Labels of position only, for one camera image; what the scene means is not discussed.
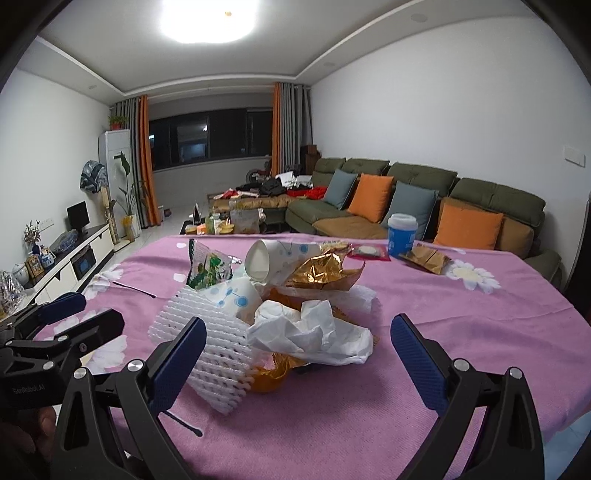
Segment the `ceiling light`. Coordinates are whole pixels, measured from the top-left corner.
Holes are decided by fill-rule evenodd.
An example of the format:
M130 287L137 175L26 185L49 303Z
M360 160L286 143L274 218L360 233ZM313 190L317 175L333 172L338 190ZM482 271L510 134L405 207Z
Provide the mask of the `ceiling light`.
M427 20L429 20L429 17L424 15L424 14L412 14L410 16L410 19L413 22L417 22L417 23L425 23Z
M164 0L160 27L181 43L228 43L255 26L258 0Z

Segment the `orange pillow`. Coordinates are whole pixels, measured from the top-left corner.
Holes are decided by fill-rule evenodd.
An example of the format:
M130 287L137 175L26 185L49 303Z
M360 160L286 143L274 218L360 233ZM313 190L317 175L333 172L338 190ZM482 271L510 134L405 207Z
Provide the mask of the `orange pillow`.
M446 203L433 243L444 247L494 250L502 213L467 210Z
M348 211L353 215L378 223L384 218L394 177L361 174L359 185Z

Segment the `small television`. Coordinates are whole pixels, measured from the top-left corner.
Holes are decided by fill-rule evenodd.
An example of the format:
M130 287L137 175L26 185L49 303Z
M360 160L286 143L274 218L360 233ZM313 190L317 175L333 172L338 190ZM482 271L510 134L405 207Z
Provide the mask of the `small television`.
M78 238L84 235L83 228L90 223L86 202L80 202L68 208L70 227L78 230Z

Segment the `gray pillow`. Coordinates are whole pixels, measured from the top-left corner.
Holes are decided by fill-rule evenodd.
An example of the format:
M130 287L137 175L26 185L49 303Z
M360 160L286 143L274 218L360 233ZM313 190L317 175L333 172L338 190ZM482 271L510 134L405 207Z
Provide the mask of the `gray pillow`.
M406 213L412 215L417 219L418 229L415 238L422 240L425 236L425 230L431 219L431 213L433 206L437 201L437 190L422 189L421 187L415 187L401 181L396 182L396 191L390 208L384 220L382 220L382 226L388 228L388 219L393 213Z
M341 210L353 190L356 179L356 173L347 173L337 168L322 200Z

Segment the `wall switch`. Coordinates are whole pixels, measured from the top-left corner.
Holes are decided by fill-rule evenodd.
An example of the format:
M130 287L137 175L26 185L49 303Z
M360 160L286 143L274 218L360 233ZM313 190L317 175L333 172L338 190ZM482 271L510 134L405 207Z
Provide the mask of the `wall switch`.
M51 226L53 226L53 218L47 218L39 224L39 231L47 230Z
M579 167L585 167L585 154L574 148L564 148L564 159L577 164Z

